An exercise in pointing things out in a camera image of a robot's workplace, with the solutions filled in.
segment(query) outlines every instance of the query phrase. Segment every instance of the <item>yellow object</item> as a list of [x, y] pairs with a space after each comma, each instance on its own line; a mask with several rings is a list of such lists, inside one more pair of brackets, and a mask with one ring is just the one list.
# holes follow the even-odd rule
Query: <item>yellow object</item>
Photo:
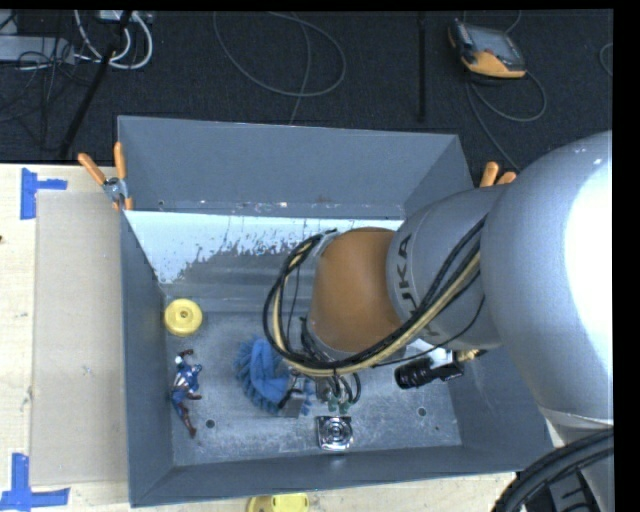
[[307, 512], [309, 498], [303, 492], [251, 498], [247, 512]]
[[522, 78], [526, 74], [526, 71], [510, 70], [500, 59], [488, 51], [474, 52], [473, 57], [476, 59], [475, 63], [467, 62], [464, 57], [462, 57], [462, 62], [474, 73], [494, 78]]
[[176, 299], [164, 310], [164, 325], [171, 334], [190, 336], [202, 325], [202, 310], [189, 299]]

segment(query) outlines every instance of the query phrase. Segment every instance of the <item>gray metal tray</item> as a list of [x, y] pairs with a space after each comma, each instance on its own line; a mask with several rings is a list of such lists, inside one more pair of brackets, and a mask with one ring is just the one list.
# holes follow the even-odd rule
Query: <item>gray metal tray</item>
[[[331, 227], [395, 229], [472, 187], [456, 136], [139, 117], [118, 127], [136, 203], [121, 216], [133, 506], [515, 471], [551, 449], [502, 349], [461, 378], [410, 391], [396, 386], [393, 367], [362, 372], [354, 444], [340, 455], [317, 444], [314, 418], [326, 406], [274, 417], [234, 377], [238, 345], [262, 335], [266, 294], [293, 245]], [[313, 261], [296, 315], [312, 277]], [[204, 313], [189, 338], [162, 322], [178, 297]], [[185, 348], [203, 365], [204, 399], [190, 405], [195, 439], [168, 398]]]

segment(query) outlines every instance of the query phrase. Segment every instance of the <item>black carpet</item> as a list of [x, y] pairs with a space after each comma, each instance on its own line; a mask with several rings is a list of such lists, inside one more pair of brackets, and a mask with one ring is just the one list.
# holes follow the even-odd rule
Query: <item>black carpet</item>
[[[80, 11], [81, 19], [94, 47], [104, 50], [116, 25], [92, 13]], [[81, 50], [72, 11], [17, 14], [20, 33], [58, 35]], [[155, 14], [150, 62], [107, 70], [64, 159], [61, 143], [98, 64], [29, 71], [1, 63], [0, 161], [70, 163], [82, 151], [112, 165], [116, 120], [129, 114], [453, 133], [477, 182], [489, 160], [521, 170], [556, 147], [612, 128], [613, 10], [525, 10], [519, 21], [515, 10], [465, 14], [468, 23], [500, 30], [517, 21], [509, 33], [530, 74], [475, 90], [508, 116], [536, 118], [527, 122], [506, 119], [476, 96], [446, 35], [462, 11], [426, 13], [424, 122], [417, 119], [417, 12], [280, 13], [308, 23], [302, 25], [263, 12], [220, 12], [215, 19], [213, 12]], [[144, 33], [135, 23], [130, 28], [139, 61]]]

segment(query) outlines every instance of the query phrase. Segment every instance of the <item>blue rag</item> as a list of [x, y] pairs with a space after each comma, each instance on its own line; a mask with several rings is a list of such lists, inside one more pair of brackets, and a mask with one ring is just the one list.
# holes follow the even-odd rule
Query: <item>blue rag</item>
[[[253, 405], [271, 414], [278, 414], [278, 404], [284, 398], [289, 384], [289, 371], [278, 367], [282, 356], [275, 352], [264, 338], [240, 344], [234, 361], [236, 378], [242, 382], [242, 389]], [[304, 391], [307, 395], [303, 414], [308, 414], [311, 406], [309, 396], [313, 393], [311, 380], [305, 378]]]

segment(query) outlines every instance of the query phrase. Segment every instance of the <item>blue toy figure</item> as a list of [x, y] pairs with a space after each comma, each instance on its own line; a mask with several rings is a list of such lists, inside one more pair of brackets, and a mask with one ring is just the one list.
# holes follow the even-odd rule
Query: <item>blue toy figure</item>
[[171, 388], [171, 403], [175, 408], [178, 416], [189, 430], [189, 435], [195, 437], [196, 429], [189, 419], [189, 409], [182, 403], [186, 398], [189, 400], [200, 400], [202, 395], [196, 394], [200, 385], [198, 384], [198, 374], [202, 371], [202, 365], [196, 364], [191, 366], [184, 360], [185, 356], [193, 354], [192, 349], [185, 350], [176, 357], [176, 378]]

